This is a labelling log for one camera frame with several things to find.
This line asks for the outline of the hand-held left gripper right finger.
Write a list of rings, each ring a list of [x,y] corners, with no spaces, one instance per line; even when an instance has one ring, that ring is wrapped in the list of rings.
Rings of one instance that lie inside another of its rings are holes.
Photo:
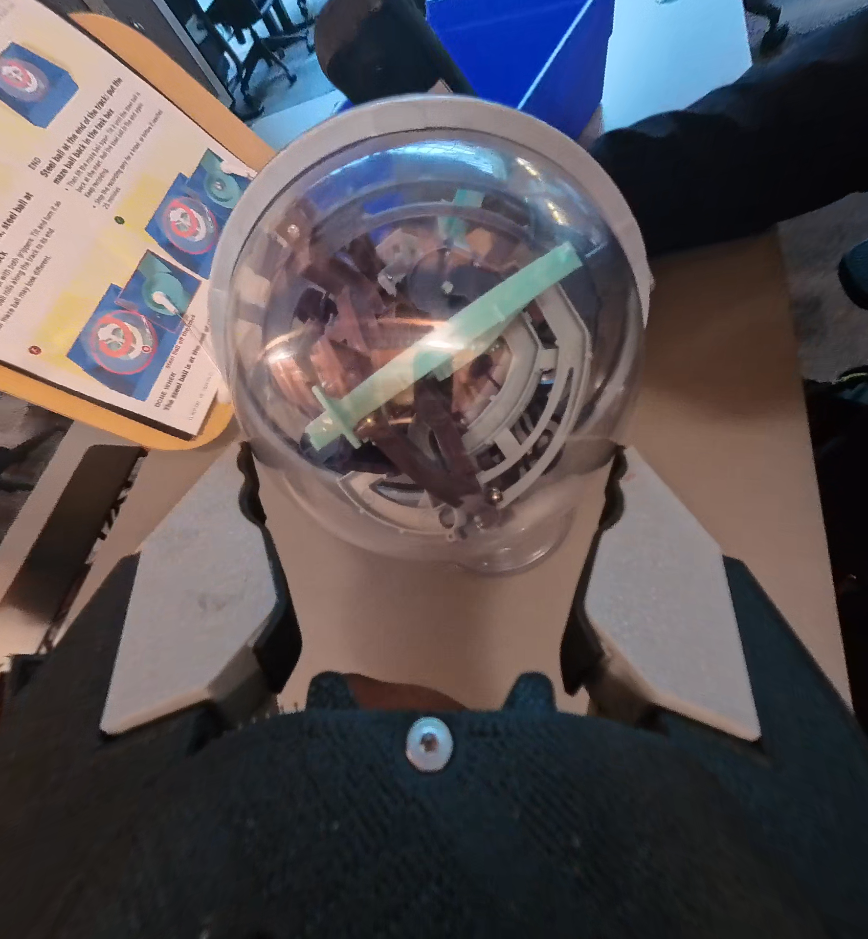
[[[661,710],[760,736],[722,550],[634,448],[611,463],[561,639],[561,680],[622,722]]]

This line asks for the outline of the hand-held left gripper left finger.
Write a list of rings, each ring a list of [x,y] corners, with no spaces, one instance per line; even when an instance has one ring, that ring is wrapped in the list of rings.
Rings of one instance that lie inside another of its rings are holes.
[[[238,725],[285,689],[301,648],[252,452],[229,444],[139,549],[100,729],[198,706]]]

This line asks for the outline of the clear plastic maze ball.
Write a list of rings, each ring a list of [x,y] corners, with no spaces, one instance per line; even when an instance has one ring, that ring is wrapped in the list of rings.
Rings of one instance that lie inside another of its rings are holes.
[[[473,525],[578,510],[636,397],[651,271],[578,143],[433,93],[362,104],[252,180],[209,345],[244,440],[315,521],[451,564]]]

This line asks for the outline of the clear plastic ball stand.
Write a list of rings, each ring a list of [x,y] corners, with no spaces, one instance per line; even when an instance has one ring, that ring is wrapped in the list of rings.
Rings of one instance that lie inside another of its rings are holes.
[[[572,526],[576,510],[550,514],[521,510],[491,527],[473,525],[458,544],[453,564],[481,576],[505,576],[534,568],[560,545]]]

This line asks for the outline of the black office chair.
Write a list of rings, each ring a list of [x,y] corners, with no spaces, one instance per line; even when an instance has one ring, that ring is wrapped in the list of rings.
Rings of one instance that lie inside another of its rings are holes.
[[[35,432],[0,445],[0,545],[41,478],[70,422],[30,406]]]
[[[307,53],[313,51],[312,27],[315,16],[309,2],[296,1],[299,19],[293,20],[286,2],[281,1],[213,1],[206,15],[210,22],[228,34],[240,45],[247,46],[241,60],[237,60],[237,79],[240,100],[248,106],[246,120],[261,117],[265,109],[266,92],[258,94],[252,89],[252,79],[259,65],[267,66],[267,75],[283,77],[287,87],[298,82],[298,74],[287,65],[287,51],[304,45]]]

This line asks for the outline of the blue plastic box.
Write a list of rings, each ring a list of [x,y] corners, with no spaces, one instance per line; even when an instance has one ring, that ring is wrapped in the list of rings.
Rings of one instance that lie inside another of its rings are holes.
[[[613,1],[428,1],[430,27],[478,96],[577,140],[604,88]]]

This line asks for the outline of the grey metal frame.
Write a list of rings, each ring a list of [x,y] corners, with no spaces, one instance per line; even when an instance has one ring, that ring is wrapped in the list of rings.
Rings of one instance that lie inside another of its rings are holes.
[[[45,645],[144,453],[87,425],[67,430],[0,545],[0,668]]]

